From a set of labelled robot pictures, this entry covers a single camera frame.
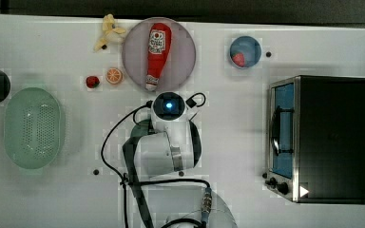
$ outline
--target red ketchup bottle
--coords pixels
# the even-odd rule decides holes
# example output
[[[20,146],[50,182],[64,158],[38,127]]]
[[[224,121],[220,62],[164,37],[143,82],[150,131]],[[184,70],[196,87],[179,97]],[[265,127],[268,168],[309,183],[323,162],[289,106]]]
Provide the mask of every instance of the red ketchup bottle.
[[[156,90],[161,77],[168,52],[171,47],[171,29],[163,23],[152,26],[149,36],[149,50],[147,55],[146,89]]]

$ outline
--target banana peel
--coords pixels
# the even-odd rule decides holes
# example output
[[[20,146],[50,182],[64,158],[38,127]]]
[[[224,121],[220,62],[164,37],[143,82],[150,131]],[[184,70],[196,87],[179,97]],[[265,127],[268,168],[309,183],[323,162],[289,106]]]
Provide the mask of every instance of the banana peel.
[[[102,36],[94,46],[94,51],[98,51],[106,46],[109,42],[121,44],[124,42],[126,29],[119,27],[117,20],[112,14],[109,14],[103,18],[102,30],[104,36]]]

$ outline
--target green colander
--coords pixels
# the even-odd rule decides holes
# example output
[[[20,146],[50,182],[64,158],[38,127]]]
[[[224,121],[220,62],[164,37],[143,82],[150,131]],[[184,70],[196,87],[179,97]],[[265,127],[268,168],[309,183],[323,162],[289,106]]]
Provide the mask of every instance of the green colander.
[[[6,153],[22,168],[42,168],[61,149],[64,128],[65,116],[51,94],[42,88],[23,89],[6,108]]]

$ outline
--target table surface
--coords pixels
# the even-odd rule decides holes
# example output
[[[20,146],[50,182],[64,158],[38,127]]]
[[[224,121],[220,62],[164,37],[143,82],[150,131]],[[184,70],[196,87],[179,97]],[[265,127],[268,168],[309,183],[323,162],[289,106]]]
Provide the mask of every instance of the table surface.
[[[156,95],[127,76],[117,86],[103,79],[96,90],[86,88],[86,76],[123,68],[121,47],[93,52],[101,22],[0,15],[0,69],[10,76],[10,97],[22,88],[42,87],[58,98],[67,117],[66,142],[57,159],[28,172],[5,153],[9,99],[0,104],[0,227],[123,227],[122,188],[100,160],[99,149],[111,126]],[[120,24],[131,29],[138,22]],[[299,74],[365,77],[365,29],[182,25],[193,36],[197,63],[178,92],[204,92],[208,99],[194,121],[202,159],[188,177],[210,181],[239,227],[365,227],[365,205],[294,204],[267,190],[261,178],[268,85]],[[229,44],[241,35],[255,37],[262,46],[260,62],[246,70],[227,61]],[[106,148],[107,159],[122,172],[120,149],[132,126],[132,121],[120,126]],[[92,174],[96,168],[101,175]],[[129,216],[138,217],[128,196],[134,211]]]

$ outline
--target oven window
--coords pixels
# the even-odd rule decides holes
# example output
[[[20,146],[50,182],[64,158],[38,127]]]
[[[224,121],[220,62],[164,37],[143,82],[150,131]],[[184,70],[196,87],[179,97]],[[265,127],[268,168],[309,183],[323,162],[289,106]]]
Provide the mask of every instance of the oven window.
[[[275,88],[275,111],[279,115],[275,124],[279,124],[277,150],[273,152],[272,171],[288,179],[293,171],[293,112],[294,85],[282,85]]]

